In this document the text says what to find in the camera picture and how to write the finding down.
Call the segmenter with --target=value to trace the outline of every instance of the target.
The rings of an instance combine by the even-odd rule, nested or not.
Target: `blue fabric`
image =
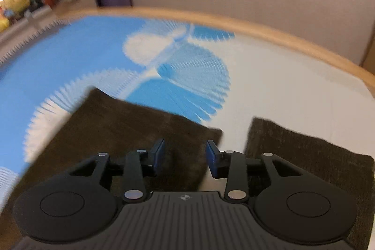
[[[178,22],[128,17],[86,17],[26,49],[2,67],[0,167],[21,173],[25,141],[40,118],[72,113],[95,86],[132,103],[176,113],[200,123],[222,108],[230,87],[224,62],[188,38],[225,40],[233,33]],[[129,37],[143,47],[156,36],[166,43],[149,64],[129,57]],[[157,76],[144,77],[154,70]]]

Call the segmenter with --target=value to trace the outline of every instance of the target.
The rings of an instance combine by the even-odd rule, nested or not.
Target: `yellow stuffed toy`
[[[10,26],[9,19],[0,15],[0,32],[3,32],[9,26]]]
[[[12,10],[15,14],[20,14],[30,6],[30,0],[3,0],[0,7],[5,10]]]

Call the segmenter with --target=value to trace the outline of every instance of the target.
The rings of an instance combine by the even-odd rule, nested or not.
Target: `brown cloth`
[[[22,238],[12,207],[15,199],[36,183],[96,153],[107,152],[113,160],[134,149],[150,149],[156,140],[164,138],[162,174],[147,180],[148,189],[196,191],[207,169],[205,142],[219,143],[221,135],[221,130],[184,117],[92,90],[13,190],[0,215],[0,249],[8,250]],[[118,182],[114,179],[114,189]]]
[[[348,241],[367,250],[374,220],[374,160],[325,140],[302,135],[276,123],[255,118],[249,130],[245,155],[255,158],[273,153],[338,186],[357,201],[357,220]]]

